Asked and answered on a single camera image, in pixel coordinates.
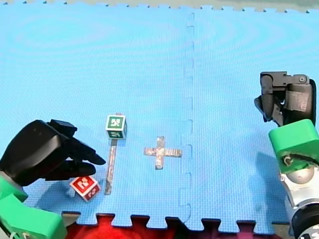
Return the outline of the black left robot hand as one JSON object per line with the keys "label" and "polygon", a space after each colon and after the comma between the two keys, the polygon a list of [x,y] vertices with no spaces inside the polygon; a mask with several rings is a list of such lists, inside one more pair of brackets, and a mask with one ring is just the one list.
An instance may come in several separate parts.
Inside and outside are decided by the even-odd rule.
{"label": "black left robot hand", "polygon": [[95,174],[95,167],[106,161],[75,138],[76,131],[76,126],[62,120],[30,122],[4,151],[1,175],[24,187],[38,179],[64,181]]}

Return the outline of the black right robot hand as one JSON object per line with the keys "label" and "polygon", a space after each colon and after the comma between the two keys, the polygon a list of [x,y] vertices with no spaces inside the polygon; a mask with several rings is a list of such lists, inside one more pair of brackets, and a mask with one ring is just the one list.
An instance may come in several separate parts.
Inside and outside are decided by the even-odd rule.
{"label": "black right robot hand", "polygon": [[264,122],[284,126],[300,120],[316,124],[317,86],[304,74],[289,75],[286,71],[261,72],[261,94],[254,104]]}

